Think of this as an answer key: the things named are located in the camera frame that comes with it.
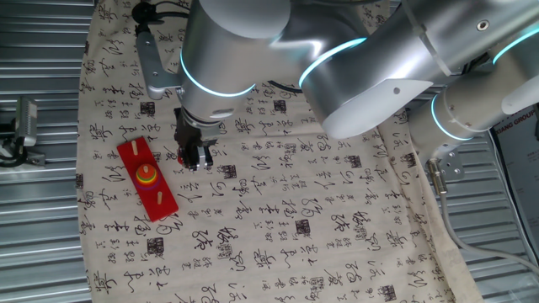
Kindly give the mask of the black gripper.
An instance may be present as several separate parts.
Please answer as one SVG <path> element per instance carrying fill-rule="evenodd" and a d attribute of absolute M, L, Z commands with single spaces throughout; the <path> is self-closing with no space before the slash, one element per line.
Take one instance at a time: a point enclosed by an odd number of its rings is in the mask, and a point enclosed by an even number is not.
<path fill-rule="evenodd" d="M 216 144 L 221 121 L 198 120 L 183 107 L 173 111 L 177 120 L 173 138 L 179 145 L 179 163 L 190 171 L 211 168 L 213 159 L 208 146 Z"/>

